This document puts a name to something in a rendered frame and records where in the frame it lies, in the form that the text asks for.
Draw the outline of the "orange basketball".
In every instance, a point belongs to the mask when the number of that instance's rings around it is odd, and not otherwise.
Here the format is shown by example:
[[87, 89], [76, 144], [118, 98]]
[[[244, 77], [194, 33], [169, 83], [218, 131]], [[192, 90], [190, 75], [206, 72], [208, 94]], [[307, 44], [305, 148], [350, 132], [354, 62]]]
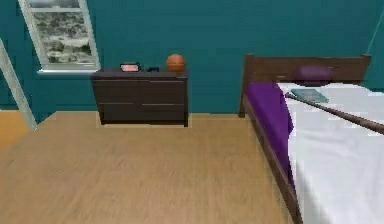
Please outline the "orange basketball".
[[180, 54], [172, 54], [167, 58], [166, 65], [169, 71], [181, 73], [185, 70], [185, 59]]

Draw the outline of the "dark brown chest of drawers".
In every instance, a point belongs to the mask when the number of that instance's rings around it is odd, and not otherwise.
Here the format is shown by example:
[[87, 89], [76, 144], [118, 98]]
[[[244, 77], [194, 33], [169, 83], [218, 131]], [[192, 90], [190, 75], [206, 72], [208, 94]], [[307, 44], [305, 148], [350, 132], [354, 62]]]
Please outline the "dark brown chest of drawers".
[[101, 69], [91, 76], [100, 122], [188, 126], [188, 73]]

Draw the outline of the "small pink-faced alarm clock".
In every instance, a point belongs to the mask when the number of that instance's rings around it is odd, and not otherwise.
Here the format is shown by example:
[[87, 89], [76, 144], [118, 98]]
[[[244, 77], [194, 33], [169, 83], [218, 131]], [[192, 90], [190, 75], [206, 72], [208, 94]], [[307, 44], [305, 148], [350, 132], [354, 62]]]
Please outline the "small pink-faced alarm clock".
[[120, 65], [120, 69], [123, 72], [139, 72], [141, 65], [137, 62], [125, 62]]

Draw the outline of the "teal book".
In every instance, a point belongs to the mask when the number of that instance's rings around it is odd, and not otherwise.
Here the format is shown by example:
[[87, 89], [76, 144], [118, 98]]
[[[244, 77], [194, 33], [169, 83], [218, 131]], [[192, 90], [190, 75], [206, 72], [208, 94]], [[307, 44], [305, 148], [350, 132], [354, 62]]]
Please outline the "teal book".
[[328, 103], [329, 99], [316, 89], [292, 89], [291, 93], [301, 99], [314, 103]]

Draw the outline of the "purple pillow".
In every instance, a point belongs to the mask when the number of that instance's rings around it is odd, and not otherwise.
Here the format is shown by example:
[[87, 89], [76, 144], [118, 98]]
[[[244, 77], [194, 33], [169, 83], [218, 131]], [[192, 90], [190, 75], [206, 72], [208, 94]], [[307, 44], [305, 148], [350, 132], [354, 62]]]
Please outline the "purple pillow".
[[296, 69], [294, 77], [298, 81], [328, 81], [332, 77], [332, 70], [327, 66], [300, 66]]

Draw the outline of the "brown wooden bed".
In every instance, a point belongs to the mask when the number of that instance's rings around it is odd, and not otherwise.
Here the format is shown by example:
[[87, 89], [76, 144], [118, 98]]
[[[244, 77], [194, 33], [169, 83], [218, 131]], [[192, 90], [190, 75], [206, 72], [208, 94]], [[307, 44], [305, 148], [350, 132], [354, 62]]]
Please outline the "brown wooden bed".
[[[384, 93], [362, 81], [371, 58], [246, 55], [239, 117], [249, 117], [294, 224], [384, 224], [384, 135], [286, 98], [316, 89], [317, 103], [384, 124]], [[328, 81], [298, 81], [300, 66]]]

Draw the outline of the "brown baseball bat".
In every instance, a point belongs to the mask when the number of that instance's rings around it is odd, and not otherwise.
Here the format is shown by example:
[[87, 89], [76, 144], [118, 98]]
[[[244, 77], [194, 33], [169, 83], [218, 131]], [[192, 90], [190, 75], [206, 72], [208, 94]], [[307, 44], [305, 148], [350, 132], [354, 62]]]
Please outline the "brown baseball bat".
[[355, 115], [352, 115], [352, 114], [349, 114], [349, 113], [346, 113], [346, 112], [343, 112], [340, 110], [332, 109], [332, 108], [329, 108], [329, 107], [326, 107], [326, 106], [323, 106], [323, 105], [320, 105], [320, 104], [296, 97], [290, 93], [286, 93], [285, 97], [299, 101], [299, 102], [302, 102], [302, 103], [310, 105], [312, 107], [321, 109], [321, 110], [323, 110], [329, 114], [335, 115], [339, 118], [342, 118], [344, 120], [352, 122], [358, 126], [364, 127], [364, 128], [369, 129], [371, 131], [374, 131], [376, 133], [384, 135], [384, 124], [381, 124], [381, 123], [378, 123], [378, 122], [375, 122], [375, 121], [372, 121], [372, 120], [369, 120], [369, 119], [366, 119], [363, 117], [355, 116]]

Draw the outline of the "white framed window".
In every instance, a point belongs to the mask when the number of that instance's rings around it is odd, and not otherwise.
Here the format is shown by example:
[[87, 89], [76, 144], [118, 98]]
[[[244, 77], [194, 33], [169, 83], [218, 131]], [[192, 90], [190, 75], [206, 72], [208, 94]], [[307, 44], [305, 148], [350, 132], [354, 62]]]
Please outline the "white framed window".
[[100, 69], [87, 0], [18, 0], [41, 73]]

